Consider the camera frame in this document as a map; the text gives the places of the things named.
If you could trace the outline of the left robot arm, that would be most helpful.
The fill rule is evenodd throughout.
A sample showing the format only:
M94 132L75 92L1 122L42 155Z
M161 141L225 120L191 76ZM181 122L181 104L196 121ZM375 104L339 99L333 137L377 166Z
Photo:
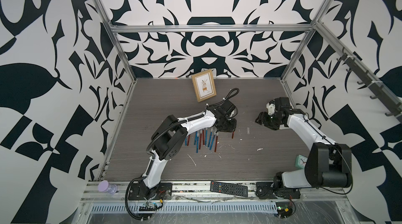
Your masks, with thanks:
M183 118L168 116L152 135L146 148L150 161L140 185L146 189L159 186L167 162L177 155L189 135L205 128L214 128L217 132L234 132L237 113L236 106L227 99L207 105L202 112L195 115Z

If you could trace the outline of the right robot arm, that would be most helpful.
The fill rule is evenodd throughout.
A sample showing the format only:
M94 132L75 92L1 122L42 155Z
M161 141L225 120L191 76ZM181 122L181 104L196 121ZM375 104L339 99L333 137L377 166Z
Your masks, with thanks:
M293 130L309 149L304 168L276 174L272 189L284 188L353 188L352 151L324 134L301 109L291 106L287 97L267 103L255 122L271 130Z

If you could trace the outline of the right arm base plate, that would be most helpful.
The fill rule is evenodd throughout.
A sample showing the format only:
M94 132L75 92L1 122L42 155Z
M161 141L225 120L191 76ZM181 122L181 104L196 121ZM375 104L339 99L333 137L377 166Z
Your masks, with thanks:
M275 188L274 183L269 182L257 182L256 196L261 200L276 200L276 199L300 199L300 190L295 188Z

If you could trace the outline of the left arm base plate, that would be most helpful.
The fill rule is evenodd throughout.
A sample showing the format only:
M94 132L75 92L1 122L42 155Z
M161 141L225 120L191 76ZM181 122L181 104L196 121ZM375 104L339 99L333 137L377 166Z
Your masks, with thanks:
M129 201L171 199L172 183L160 183L153 188L147 188L144 183L134 183L128 190Z

